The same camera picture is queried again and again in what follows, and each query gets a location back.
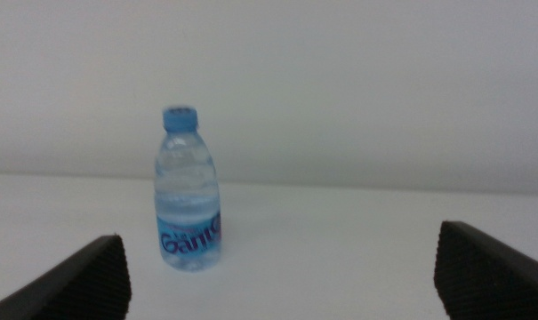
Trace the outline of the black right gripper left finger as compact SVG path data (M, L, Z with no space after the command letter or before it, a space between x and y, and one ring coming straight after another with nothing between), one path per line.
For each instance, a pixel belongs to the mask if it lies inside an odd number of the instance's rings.
M100 236L0 300L0 320L123 320L131 298L123 240Z

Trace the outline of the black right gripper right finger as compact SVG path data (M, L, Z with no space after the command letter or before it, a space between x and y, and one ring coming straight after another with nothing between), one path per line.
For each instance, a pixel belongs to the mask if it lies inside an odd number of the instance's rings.
M433 280L453 320L538 320L538 261L464 222L441 223Z

